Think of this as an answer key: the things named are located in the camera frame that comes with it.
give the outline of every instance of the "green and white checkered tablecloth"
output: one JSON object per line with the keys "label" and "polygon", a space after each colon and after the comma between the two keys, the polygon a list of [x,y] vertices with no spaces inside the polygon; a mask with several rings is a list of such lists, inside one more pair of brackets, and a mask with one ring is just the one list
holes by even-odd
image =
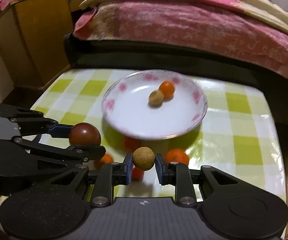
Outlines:
{"label": "green and white checkered tablecloth", "polygon": [[[124,159],[123,135],[102,118],[101,101],[114,82],[135,71],[70,70],[62,74],[37,100],[32,109],[63,124],[89,122],[101,133],[105,146],[117,162]],[[166,153],[183,148],[189,167],[211,165],[278,195],[286,201],[285,173],[275,125],[262,92],[233,83],[192,77],[204,90],[209,108],[202,124],[178,138],[142,146]],[[43,135],[40,141],[66,148],[68,139]],[[116,186],[117,196],[174,196],[174,186],[161,186],[155,169],[145,172],[143,182]],[[196,196],[201,195],[196,187]]]}

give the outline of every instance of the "cabinet door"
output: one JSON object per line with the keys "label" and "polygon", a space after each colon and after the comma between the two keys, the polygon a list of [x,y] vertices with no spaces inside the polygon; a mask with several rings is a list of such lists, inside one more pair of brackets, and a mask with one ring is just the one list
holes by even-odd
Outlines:
{"label": "cabinet door", "polygon": [[69,63],[63,36],[73,31],[67,0],[24,0],[16,4],[23,39],[44,85]]}

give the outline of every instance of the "cherry tomato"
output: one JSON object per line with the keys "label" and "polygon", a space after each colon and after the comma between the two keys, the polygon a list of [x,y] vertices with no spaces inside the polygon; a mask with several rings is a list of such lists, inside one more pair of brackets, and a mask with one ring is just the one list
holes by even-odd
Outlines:
{"label": "cherry tomato", "polygon": [[112,163],[114,162],[114,159],[113,157],[108,154],[108,153],[105,153],[105,155],[100,158],[99,160],[94,160],[93,161],[93,164],[94,164],[94,167],[98,170],[100,169],[104,164],[106,163]]}
{"label": "cherry tomato", "polygon": [[169,150],[165,155],[165,161],[167,163],[170,162],[178,162],[178,163],[184,163],[188,165],[189,158],[185,154],[185,151],[182,149],[172,149]]}
{"label": "cherry tomato", "polygon": [[144,177],[144,171],[141,171],[138,168],[136,168],[135,166],[133,166],[131,179],[142,181],[143,177]]}
{"label": "cherry tomato", "polygon": [[123,146],[127,152],[133,153],[135,150],[141,147],[141,141],[125,136],[123,138]]}
{"label": "cherry tomato", "polygon": [[160,85],[159,90],[161,90],[163,92],[164,98],[167,99],[167,98],[170,98],[174,94],[175,87],[172,84],[172,82],[165,81]]}

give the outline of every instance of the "black bed frame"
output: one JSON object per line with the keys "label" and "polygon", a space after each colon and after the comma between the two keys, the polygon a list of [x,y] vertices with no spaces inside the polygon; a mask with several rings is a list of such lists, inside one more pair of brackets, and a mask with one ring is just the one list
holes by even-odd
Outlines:
{"label": "black bed frame", "polygon": [[264,93],[274,120],[288,124],[288,79],[258,65],[187,47],[137,41],[81,41],[72,34],[64,37],[64,46],[73,69],[166,69],[255,87]]}

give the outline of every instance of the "orange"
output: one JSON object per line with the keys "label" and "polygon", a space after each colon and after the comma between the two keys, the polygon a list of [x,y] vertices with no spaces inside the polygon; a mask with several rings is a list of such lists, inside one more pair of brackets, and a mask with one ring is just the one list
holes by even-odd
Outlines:
{"label": "orange", "polygon": [[133,153],[135,150],[141,147],[141,141],[125,136],[123,139],[123,146],[127,152]]}
{"label": "orange", "polygon": [[172,82],[165,81],[160,85],[159,90],[161,90],[163,92],[164,98],[167,99],[167,98],[170,98],[174,94],[175,87],[172,84]]}
{"label": "orange", "polygon": [[111,155],[109,155],[108,153],[105,153],[105,155],[100,158],[99,160],[94,160],[93,164],[94,167],[98,170],[100,169],[104,164],[106,163],[112,163],[114,162],[114,159]]}
{"label": "orange", "polygon": [[165,155],[165,161],[167,163],[170,162],[178,162],[178,163],[184,163],[188,165],[188,156],[185,154],[185,151],[182,149],[172,149],[169,150]]}

